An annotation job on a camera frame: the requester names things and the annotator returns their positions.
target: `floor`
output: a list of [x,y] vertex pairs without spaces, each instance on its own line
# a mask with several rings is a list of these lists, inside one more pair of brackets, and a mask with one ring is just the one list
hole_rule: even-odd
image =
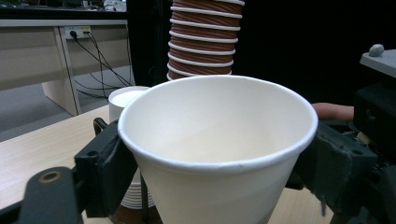
[[[112,91],[134,84],[130,66],[113,70],[75,77],[82,113],[107,105]],[[41,84],[0,91],[0,103],[0,142],[73,117],[44,94]]]

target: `stack of paper cups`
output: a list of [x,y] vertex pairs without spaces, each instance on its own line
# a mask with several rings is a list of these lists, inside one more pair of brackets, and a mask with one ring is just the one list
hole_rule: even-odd
[[[129,103],[135,100],[140,94],[149,87],[132,86],[125,87],[113,91],[108,96],[108,119],[110,122],[116,121],[120,118],[120,114]],[[140,169],[137,168],[134,178],[125,192],[125,195],[120,203],[124,207],[131,209],[142,209],[142,194],[140,184]],[[154,206],[154,201],[148,192],[148,206]]]
[[244,4],[241,0],[174,1],[168,79],[230,75]]

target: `black machine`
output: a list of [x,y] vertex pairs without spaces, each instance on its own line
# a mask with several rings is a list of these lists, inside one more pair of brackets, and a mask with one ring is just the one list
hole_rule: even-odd
[[[333,211],[332,224],[396,223],[395,101],[393,82],[357,91],[353,122],[320,121],[285,188],[309,189]],[[115,216],[137,164],[118,137],[117,121],[98,118],[93,128],[96,137],[75,156],[76,166],[33,176],[24,199],[0,211],[0,223],[82,223],[84,210],[87,217]],[[144,180],[142,208],[143,221],[149,220]],[[353,222],[363,211],[364,221]]]

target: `desk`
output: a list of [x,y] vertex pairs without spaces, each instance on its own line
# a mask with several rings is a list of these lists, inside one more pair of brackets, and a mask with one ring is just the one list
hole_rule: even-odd
[[[0,143],[0,209],[22,200],[27,181],[36,173],[53,166],[72,168],[74,156],[95,137],[95,118],[108,122],[108,106]],[[269,223],[329,224],[332,211],[326,212],[323,217],[320,201],[307,189],[284,189]],[[112,223],[83,217],[84,223]]]
[[[89,26],[102,56],[89,38],[66,39],[67,26]],[[131,65],[128,41],[127,20],[0,20],[0,91],[42,83],[46,96],[79,115],[74,76],[101,70],[90,54],[111,68]]]

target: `cable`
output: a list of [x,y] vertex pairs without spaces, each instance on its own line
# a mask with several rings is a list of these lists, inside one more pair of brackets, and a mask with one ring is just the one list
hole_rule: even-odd
[[99,54],[103,57],[103,59],[106,62],[107,68],[112,71],[114,73],[114,75],[116,75],[116,77],[119,79],[119,81],[124,85],[124,86],[132,86],[131,82],[128,82],[127,80],[125,80],[125,78],[123,78],[122,76],[120,76],[118,73],[116,73],[113,68],[111,68],[110,64],[107,62],[105,56],[102,54],[102,52],[99,50],[98,46],[97,46],[97,42],[96,39],[94,38],[93,34],[91,32],[85,32],[85,34],[87,34],[90,37],[91,42],[96,46]]
[[81,90],[77,90],[77,91],[81,92],[82,94],[91,96],[91,97],[93,97],[93,98],[106,98],[106,99],[108,100],[108,97],[103,96],[103,95],[96,95],[96,94],[92,94],[92,93],[85,92],[85,91],[81,91]]
[[[85,89],[88,89],[88,90],[93,90],[93,91],[101,91],[103,88],[94,88],[94,87],[87,87],[87,86],[84,86],[84,85],[82,85],[81,83],[79,83],[77,80],[75,80],[75,82],[78,84],[78,85],[80,85],[81,87],[84,87]],[[109,87],[109,88],[105,88],[105,90],[117,90],[117,89],[119,89],[120,87]]]

